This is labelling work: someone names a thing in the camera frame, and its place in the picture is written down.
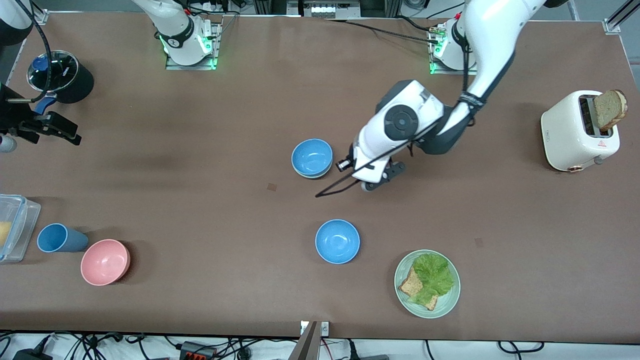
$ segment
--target blue bowl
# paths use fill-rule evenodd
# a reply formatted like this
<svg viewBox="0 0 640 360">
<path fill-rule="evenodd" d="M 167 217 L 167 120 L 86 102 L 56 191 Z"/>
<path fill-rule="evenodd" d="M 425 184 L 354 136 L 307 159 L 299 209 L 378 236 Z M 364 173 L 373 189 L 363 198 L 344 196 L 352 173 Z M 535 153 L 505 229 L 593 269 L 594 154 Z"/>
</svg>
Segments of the blue bowl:
<svg viewBox="0 0 640 360">
<path fill-rule="evenodd" d="M 316 250 L 328 263 L 348 263 L 360 250 L 358 230 L 348 221 L 329 220 L 316 233 Z"/>
<path fill-rule="evenodd" d="M 333 151 L 328 143 L 320 139 L 305 140 L 293 149 L 291 165 L 303 177 L 315 179 L 325 175 L 331 168 Z"/>
</svg>

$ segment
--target pink bowl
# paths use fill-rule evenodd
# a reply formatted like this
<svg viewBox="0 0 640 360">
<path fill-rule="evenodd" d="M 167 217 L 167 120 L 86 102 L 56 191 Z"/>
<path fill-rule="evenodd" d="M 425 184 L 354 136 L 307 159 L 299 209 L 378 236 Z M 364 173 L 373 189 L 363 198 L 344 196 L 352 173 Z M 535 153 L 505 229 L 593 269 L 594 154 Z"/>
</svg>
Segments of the pink bowl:
<svg viewBox="0 0 640 360">
<path fill-rule="evenodd" d="M 86 282 L 103 286 L 121 278 L 130 262 L 129 251 L 121 242 L 105 239 L 91 245 L 84 253 L 80 272 Z"/>
</svg>

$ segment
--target blue lid knob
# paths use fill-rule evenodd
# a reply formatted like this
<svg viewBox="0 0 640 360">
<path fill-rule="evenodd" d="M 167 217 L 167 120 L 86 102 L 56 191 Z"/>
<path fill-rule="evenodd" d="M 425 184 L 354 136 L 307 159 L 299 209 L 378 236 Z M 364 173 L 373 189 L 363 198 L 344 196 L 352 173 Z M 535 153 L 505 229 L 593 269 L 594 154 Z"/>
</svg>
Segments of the blue lid knob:
<svg viewBox="0 0 640 360">
<path fill-rule="evenodd" d="M 31 66 L 36 69 L 37 71 L 46 71 L 47 70 L 47 57 L 37 57 L 35 59 L 33 59 L 33 62 L 31 63 Z"/>
</svg>

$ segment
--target toaster slot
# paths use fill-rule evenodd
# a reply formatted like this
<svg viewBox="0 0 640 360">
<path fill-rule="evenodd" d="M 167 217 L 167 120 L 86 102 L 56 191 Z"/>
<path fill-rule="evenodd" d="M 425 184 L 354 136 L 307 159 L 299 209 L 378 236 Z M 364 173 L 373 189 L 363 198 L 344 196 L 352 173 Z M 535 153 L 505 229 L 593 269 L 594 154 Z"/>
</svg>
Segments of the toaster slot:
<svg viewBox="0 0 640 360">
<path fill-rule="evenodd" d="M 579 97 L 584 132 L 592 138 L 610 138 L 613 135 L 613 129 L 600 131 L 600 128 L 598 128 L 598 122 L 596 121 L 596 108 L 593 104 L 593 99 L 595 99 L 595 97 L 595 95 L 582 95 Z"/>
</svg>

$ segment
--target red wire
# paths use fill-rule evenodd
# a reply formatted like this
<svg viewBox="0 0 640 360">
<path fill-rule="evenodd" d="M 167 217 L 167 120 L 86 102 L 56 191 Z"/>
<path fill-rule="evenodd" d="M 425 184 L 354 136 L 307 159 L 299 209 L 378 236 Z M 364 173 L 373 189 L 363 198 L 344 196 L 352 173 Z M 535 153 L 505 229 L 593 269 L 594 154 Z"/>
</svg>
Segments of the red wire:
<svg viewBox="0 0 640 360">
<path fill-rule="evenodd" d="M 331 350 L 329 350 L 329 345 L 327 345 L 324 339 L 322 339 L 322 342 L 324 344 L 324 348 L 326 349 L 327 353 L 329 353 L 329 359 L 333 360 L 333 356 L 331 356 Z"/>
</svg>

